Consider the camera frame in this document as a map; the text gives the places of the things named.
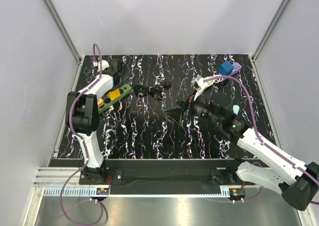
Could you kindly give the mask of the yellow cube adapter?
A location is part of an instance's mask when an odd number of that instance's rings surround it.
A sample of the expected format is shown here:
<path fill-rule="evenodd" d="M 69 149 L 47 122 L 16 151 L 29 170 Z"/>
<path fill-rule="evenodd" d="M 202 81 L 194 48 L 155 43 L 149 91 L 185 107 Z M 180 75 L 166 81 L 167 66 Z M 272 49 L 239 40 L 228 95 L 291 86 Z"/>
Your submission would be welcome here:
<path fill-rule="evenodd" d="M 108 92 L 107 96 L 111 101 L 116 100 L 121 96 L 120 89 L 115 89 L 113 91 Z"/>

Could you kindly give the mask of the blue cube socket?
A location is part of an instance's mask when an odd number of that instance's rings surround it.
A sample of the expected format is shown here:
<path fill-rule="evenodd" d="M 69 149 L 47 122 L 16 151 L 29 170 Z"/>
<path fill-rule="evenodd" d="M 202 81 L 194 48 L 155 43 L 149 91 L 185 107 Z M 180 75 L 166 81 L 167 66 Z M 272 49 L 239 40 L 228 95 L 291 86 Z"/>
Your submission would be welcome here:
<path fill-rule="evenodd" d="M 218 69 L 218 73 L 220 75 L 230 75 L 233 70 L 234 70 L 234 65 L 231 62 L 227 61 L 220 65 Z"/>

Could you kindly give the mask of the small yellow plug adapter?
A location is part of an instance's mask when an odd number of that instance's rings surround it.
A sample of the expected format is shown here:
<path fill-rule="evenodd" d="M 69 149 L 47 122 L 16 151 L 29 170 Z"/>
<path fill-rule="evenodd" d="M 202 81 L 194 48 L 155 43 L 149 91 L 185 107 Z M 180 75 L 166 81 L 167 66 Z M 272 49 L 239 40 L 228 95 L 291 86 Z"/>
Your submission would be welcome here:
<path fill-rule="evenodd" d="M 104 106 L 104 100 L 103 100 L 102 98 L 100 98 L 100 99 L 98 100 L 97 105 L 98 105 L 98 108 L 103 107 L 103 106 Z"/>

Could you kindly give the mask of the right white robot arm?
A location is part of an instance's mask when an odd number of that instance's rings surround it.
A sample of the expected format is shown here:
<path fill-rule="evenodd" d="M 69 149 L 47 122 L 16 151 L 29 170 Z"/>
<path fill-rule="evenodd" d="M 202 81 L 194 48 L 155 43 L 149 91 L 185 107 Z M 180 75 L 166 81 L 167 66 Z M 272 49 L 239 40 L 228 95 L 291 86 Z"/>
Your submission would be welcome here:
<path fill-rule="evenodd" d="M 234 111 L 233 103 L 225 97 L 215 96 L 210 101 L 194 96 L 182 100 L 178 106 L 165 113 L 180 123 L 184 113 L 205 119 L 225 139 L 250 152 L 267 167 L 257 167 L 243 160 L 235 159 L 225 170 L 231 184 L 240 181 L 252 182 L 270 189 L 299 211 L 305 211 L 313 204 L 319 191 L 319 165 L 306 164 L 281 150 L 264 138 Z"/>

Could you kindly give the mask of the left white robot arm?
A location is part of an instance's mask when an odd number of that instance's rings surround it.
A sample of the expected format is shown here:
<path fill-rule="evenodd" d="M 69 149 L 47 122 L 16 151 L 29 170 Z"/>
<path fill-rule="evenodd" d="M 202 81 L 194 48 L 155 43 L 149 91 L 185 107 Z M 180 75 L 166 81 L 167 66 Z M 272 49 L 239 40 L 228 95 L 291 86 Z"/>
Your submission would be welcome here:
<path fill-rule="evenodd" d="M 102 184 L 107 180 L 108 172 L 97 138 L 100 122 L 98 100 L 119 85 L 124 68 L 118 59 L 102 60 L 96 65 L 100 67 L 99 75 L 82 90 L 68 93 L 65 124 L 71 129 L 83 152 L 82 176 Z"/>

